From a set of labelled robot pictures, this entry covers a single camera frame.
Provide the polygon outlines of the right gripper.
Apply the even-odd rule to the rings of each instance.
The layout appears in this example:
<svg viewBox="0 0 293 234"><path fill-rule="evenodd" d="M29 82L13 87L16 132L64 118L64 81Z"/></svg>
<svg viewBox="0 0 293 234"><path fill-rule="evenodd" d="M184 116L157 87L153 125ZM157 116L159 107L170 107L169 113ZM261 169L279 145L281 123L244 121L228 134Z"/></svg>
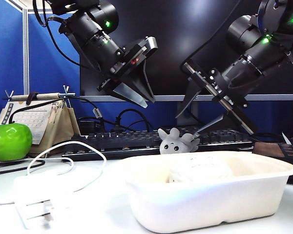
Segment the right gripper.
<svg viewBox="0 0 293 234"><path fill-rule="evenodd" d="M212 95L213 101L220 103L226 109L225 113L199 128L193 134L194 139L198 138L201 134L209 133L215 130L242 128L249 135L252 135L257 131L256 126L239 109L236 101L234 101L232 97L230 97L224 89L216 83L216 79L221 77L218 70L212 69L209 74L206 74L200 69L195 69L188 62L184 63L183 67L190 72L190 76L188 77L186 94L180 104L180 107L178 108L176 118L178 118L184 110L186 110L191 102L204 89Z"/></svg>

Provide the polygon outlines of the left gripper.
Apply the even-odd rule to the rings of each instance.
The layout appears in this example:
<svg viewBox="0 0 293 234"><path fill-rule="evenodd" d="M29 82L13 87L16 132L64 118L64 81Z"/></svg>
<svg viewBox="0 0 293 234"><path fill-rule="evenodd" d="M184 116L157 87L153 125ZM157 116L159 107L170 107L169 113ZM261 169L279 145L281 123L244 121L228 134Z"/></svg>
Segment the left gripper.
<svg viewBox="0 0 293 234"><path fill-rule="evenodd" d="M112 39L96 43L96 61L103 75L99 91L114 92L122 100L147 107L144 99L154 103L155 97L146 74L148 39L138 39L127 48Z"/></svg>

